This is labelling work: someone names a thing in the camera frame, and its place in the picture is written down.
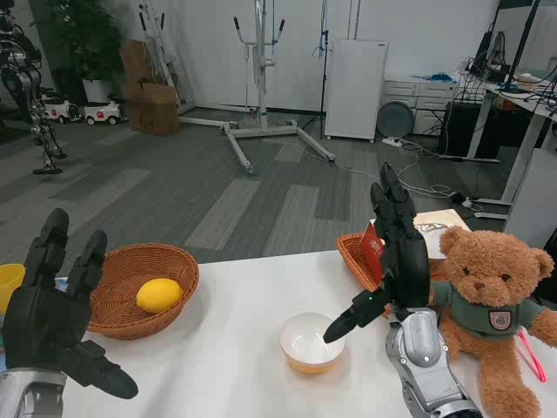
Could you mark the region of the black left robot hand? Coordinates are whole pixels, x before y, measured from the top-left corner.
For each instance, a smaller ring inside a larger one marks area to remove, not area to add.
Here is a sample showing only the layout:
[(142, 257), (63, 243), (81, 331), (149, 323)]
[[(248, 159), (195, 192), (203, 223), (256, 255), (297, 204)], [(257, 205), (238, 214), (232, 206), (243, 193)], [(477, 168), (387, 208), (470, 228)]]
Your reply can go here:
[(96, 230), (76, 258), (67, 287), (56, 287), (65, 258), (69, 215), (54, 209), (33, 239), (24, 262), (22, 285), (10, 297), (3, 323), (6, 365), (59, 372), (84, 387), (94, 386), (121, 399), (138, 394), (137, 383), (104, 349), (85, 340), (91, 295), (102, 275), (107, 235)]

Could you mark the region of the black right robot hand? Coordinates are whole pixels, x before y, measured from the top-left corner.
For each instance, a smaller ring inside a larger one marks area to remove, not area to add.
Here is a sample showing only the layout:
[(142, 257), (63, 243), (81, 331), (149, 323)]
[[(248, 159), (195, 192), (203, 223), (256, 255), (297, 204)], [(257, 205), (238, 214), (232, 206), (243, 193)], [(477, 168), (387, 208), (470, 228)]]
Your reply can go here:
[(429, 301), (426, 242), (413, 223), (416, 211), (410, 193), (389, 164), (383, 165), (380, 182), (372, 184), (370, 198), (376, 235), (384, 241), (379, 258), (382, 281), (377, 290), (364, 290), (352, 299), (352, 305), (326, 329), (327, 344), (355, 327), (366, 327), (385, 312), (386, 305), (409, 310), (425, 307)]

